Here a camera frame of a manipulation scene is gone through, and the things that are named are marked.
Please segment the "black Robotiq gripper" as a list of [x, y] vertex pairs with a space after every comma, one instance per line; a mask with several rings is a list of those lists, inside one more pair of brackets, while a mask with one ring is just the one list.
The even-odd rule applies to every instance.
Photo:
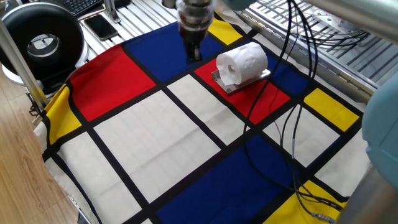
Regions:
[[183, 23], [178, 23], [178, 31], [183, 39], [183, 45], [187, 55], [187, 62], [199, 62], [202, 60], [200, 53], [200, 44], [205, 39], [208, 33], [208, 27], [200, 27], [193, 29], [186, 27]]

